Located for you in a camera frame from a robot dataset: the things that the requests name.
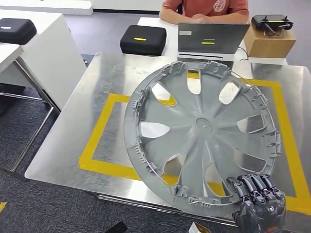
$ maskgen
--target floor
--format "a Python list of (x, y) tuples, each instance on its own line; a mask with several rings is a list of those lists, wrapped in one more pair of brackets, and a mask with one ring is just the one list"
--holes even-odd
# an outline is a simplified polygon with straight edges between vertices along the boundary
[[(294, 22), (297, 43), (288, 54), (290, 65), (311, 69), (311, 31), (306, 30), (309, 0), (249, 0), (250, 13), (288, 14)], [(95, 13), (66, 16), (73, 38), (87, 60), (99, 51), (121, 53), (119, 40), (142, 15)], [(38, 96), (31, 88), (24, 94)], [(42, 103), (19, 100), (0, 117), (0, 163), (11, 166), (48, 112)], [(53, 125), (53, 115), (18, 169), (24, 172)], [(192, 219), (112, 202), (99, 202), (79, 190), (35, 181), (21, 182), (0, 173), (0, 233), (104, 233), (124, 221), (133, 233), (186, 233)], [(213, 233), (238, 232), (236, 228), (202, 222)]]

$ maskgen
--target orange shirt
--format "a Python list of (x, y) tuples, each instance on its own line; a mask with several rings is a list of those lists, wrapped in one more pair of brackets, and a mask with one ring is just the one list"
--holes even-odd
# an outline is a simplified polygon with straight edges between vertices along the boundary
[(183, 2), (183, 15), (192, 17), (223, 16), (231, 13), (248, 15), (248, 0), (165, 0), (162, 6), (176, 11)]

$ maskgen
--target cable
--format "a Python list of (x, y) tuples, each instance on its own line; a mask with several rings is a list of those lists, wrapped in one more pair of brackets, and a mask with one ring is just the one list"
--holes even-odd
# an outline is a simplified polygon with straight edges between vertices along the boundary
[(245, 54), (246, 54), (246, 56), (247, 56), (247, 58), (242, 58), (242, 59), (241, 59), (240, 61), (242, 61), (242, 60), (248, 60), (248, 59), (249, 59), (249, 58), (248, 58), (248, 54), (246, 52), (246, 50), (245, 50), (244, 48), (240, 47), (240, 46), (239, 46), (238, 48), (240, 48), (240, 49), (243, 50), (244, 52), (245, 52)]

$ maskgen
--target yellow tape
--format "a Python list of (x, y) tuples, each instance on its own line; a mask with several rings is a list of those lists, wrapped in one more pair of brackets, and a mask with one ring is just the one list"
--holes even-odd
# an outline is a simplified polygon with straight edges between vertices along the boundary
[(191, 73), (191, 72), (188, 72), (186, 74), (186, 77), (189, 79), (199, 79), (200, 75), (199, 73)]
[(6, 204), (6, 202), (0, 202), (0, 213), (5, 208)]
[(202, 45), (214, 45), (215, 42), (202, 42)]
[[(282, 140), (285, 148), (288, 167), (293, 181), (297, 198), (286, 197), (287, 209), (290, 211), (295, 211), (300, 213), (304, 213), (307, 215), (311, 214), (311, 198), (309, 192), (308, 185), (304, 176), (302, 168), (298, 149), (294, 137), (294, 133), (291, 129), (291, 121), (287, 112), (287, 108), (284, 97), (282, 92), (282, 88), (279, 83), (267, 80), (254, 80), (247, 79), (247, 83), (257, 86), (266, 86), (273, 90), (273, 95), (276, 110), (276, 114), (279, 120)], [(94, 128), (89, 141), (85, 146), (79, 159), (79, 167), (84, 170), (99, 172), (110, 176), (124, 177), (134, 180), (140, 180), (139, 176), (132, 167), (112, 164), (103, 161), (93, 160), (93, 154), (96, 150), (98, 142), (100, 141), (102, 133), (103, 132), (106, 124), (108, 122), (109, 117), (113, 109), (115, 102), (128, 102), (129, 96), (109, 94), (102, 113), (99, 117), (97, 123)], [(171, 96), (169, 100), (159, 100), (163, 104), (173, 106), (176, 104), (176, 101), (173, 96)], [(174, 185), (177, 182), (178, 177), (165, 175), (164, 180), (169, 185)], [(221, 184), (219, 183), (208, 183), (208, 185), (214, 192), (219, 196), (223, 196), (224, 192)]]
[(138, 38), (138, 37), (134, 37), (134, 40), (141, 40), (141, 41), (146, 41), (146, 39), (144, 38)]

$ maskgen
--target person's hand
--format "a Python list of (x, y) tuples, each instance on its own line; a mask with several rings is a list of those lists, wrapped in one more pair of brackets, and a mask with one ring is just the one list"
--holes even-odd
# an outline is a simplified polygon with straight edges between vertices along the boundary
[(202, 14), (196, 14), (192, 16), (192, 18), (205, 18), (206, 16), (202, 15)]
[(196, 14), (191, 17), (192, 23), (208, 23), (208, 19), (208, 16), (205, 16), (202, 14)]
[(207, 23), (205, 18), (191, 18), (191, 23)]

